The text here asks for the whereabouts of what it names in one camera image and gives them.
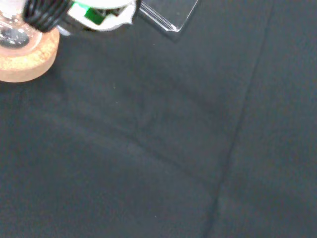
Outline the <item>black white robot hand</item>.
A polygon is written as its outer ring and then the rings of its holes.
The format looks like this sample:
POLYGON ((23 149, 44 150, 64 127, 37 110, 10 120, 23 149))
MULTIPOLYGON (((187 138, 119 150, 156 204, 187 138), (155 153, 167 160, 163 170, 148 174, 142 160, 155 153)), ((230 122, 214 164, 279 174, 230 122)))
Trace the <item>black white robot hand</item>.
POLYGON ((25 23, 47 33, 56 28, 64 36, 93 36, 132 25, 140 0, 27 0, 25 23))

